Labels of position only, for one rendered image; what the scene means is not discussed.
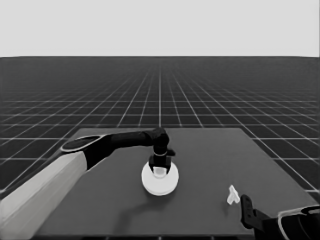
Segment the large thick white disc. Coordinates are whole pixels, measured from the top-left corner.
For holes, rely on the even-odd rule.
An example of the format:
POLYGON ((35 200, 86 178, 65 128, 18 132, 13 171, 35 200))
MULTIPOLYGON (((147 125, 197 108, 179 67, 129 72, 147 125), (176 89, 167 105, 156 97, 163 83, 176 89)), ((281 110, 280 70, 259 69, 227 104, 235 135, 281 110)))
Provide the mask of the large thick white disc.
POLYGON ((166 168, 156 167, 151 170, 149 163, 146 163, 141 172, 143 187, 154 196, 165 196, 172 193, 178 185, 179 171, 174 163, 171 163, 169 172, 166 168))

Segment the small white T-shaped piece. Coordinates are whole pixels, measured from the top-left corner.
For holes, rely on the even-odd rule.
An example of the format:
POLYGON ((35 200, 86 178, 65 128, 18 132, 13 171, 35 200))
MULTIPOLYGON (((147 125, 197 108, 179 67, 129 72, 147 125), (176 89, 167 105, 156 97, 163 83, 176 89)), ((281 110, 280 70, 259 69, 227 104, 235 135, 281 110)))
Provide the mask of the small white T-shaped piece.
POLYGON ((233 185, 229 186, 229 195, 227 197, 227 203, 232 205, 233 203, 238 204, 240 202, 240 197, 233 185))

